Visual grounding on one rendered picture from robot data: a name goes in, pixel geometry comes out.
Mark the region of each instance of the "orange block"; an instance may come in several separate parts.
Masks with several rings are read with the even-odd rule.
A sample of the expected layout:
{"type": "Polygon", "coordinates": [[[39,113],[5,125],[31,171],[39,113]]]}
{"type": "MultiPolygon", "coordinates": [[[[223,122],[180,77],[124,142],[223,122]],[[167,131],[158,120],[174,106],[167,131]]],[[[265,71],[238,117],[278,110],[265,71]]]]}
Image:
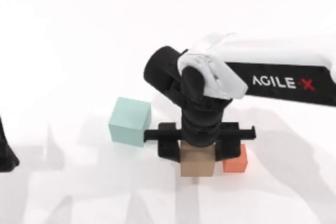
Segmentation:
{"type": "Polygon", "coordinates": [[[247,155],[245,144],[240,146],[240,156],[223,160],[223,172],[225,173],[244,173],[247,166],[247,155]]]}

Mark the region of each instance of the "black object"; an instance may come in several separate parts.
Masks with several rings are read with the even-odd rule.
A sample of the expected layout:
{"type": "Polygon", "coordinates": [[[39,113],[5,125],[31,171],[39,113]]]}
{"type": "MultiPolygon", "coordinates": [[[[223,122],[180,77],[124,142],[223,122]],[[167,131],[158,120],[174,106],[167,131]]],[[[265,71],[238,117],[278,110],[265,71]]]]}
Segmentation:
{"type": "Polygon", "coordinates": [[[326,67],[227,64],[248,85],[247,95],[336,106],[336,84],[326,67]]]}
{"type": "Polygon", "coordinates": [[[145,131],[144,140],[158,140],[159,156],[177,162],[180,160],[178,140],[195,147],[226,142],[216,147],[216,159],[238,157],[237,144],[240,147],[240,140],[254,139],[255,129],[240,130],[222,123],[224,109],[232,100],[204,96],[205,81],[195,68],[186,67],[180,75],[177,60],[181,55],[171,47],[159,49],[146,64],[144,79],[181,108],[182,128],[177,130],[175,124],[160,124],[158,130],[145,131]]]}
{"type": "Polygon", "coordinates": [[[11,172],[19,164],[19,159],[7,142],[2,120],[0,118],[0,173],[11,172]]]}

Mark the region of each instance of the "red x letter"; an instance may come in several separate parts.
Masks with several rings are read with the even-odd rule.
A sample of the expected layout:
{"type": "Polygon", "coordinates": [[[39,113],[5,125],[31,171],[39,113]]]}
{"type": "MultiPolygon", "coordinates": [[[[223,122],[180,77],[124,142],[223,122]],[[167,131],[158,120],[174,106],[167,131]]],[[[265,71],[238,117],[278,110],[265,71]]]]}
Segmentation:
{"type": "Polygon", "coordinates": [[[312,79],[309,79],[308,81],[305,79],[301,79],[302,83],[304,84],[304,88],[303,89],[310,89],[310,90],[315,90],[315,88],[312,86],[312,79]]]}

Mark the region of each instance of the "mint green cube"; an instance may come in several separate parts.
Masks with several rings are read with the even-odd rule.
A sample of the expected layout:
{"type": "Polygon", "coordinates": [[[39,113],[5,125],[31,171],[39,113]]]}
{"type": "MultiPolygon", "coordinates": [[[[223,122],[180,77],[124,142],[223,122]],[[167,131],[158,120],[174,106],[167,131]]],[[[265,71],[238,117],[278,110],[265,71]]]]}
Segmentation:
{"type": "Polygon", "coordinates": [[[119,97],[109,121],[109,130],[114,142],[143,146],[144,131],[152,121],[151,104],[119,97]]]}

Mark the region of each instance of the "white tabletop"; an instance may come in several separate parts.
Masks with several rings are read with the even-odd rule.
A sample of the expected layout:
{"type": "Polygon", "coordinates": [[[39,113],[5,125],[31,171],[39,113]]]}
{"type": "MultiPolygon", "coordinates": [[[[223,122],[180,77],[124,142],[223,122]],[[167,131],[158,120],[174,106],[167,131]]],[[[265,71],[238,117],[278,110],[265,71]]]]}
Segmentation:
{"type": "Polygon", "coordinates": [[[336,32],[336,0],[0,0],[0,111],[21,160],[0,174],[1,224],[336,223],[336,108],[245,97],[245,174],[181,178],[178,164],[111,141],[117,97],[180,111],[142,79],[150,55],[213,31],[336,32]]]}

